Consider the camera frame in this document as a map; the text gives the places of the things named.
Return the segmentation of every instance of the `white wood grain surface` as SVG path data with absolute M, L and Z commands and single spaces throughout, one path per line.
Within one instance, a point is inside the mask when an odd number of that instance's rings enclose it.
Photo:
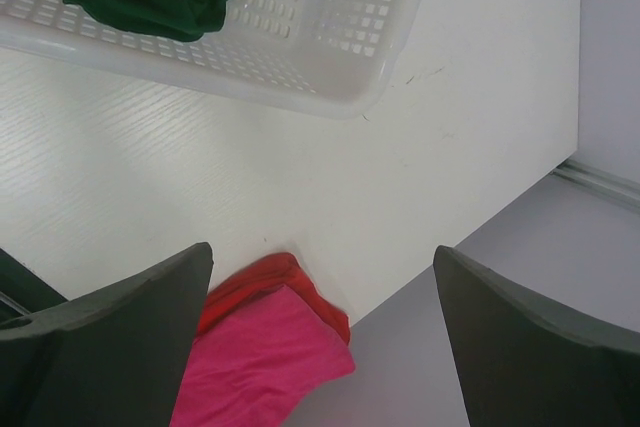
M 569 156 L 580 0 L 423 0 L 336 122 L 0 50 L 0 242 L 68 297 L 208 241 L 293 251 L 357 321 Z

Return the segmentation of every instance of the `white plastic basket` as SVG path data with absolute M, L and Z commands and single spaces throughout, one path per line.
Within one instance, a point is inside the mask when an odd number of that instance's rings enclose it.
M 0 0 L 0 45 L 335 118 L 382 94 L 420 0 L 232 0 L 221 32 L 182 43 L 98 24 L 61 0 Z

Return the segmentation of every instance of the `red towel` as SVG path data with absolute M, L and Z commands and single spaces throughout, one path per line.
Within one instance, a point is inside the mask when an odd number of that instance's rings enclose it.
M 354 369 L 338 333 L 281 286 L 196 339 L 171 427 L 276 427 L 317 386 Z
M 289 253 L 264 257 L 229 277 L 209 292 L 198 324 L 198 335 L 210 330 L 257 293 L 280 285 L 289 286 L 313 309 L 318 317 L 335 329 L 345 343 L 349 343 L 351 331 L 347 314 L 318 294 L 311 279 L 300 268 L 293 254 Z

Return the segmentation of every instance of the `wall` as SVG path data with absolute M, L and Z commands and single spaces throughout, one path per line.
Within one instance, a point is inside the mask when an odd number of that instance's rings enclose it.
M 576 159 L 640 182 L 640 2 L 582 0 Z
M 459 248 L 497 272 L 640 331 L 640 216 L 548 177 Z M 431 269 L 356 324 L 358 370 L 287 427 L 468 425 Z

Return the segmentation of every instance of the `pink cloth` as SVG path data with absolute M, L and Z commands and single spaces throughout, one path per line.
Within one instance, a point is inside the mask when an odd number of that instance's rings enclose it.
M 236 310 L 193 345 L 171 427 L 272 427 L 350 374 L 347 345 L 289 287 Z

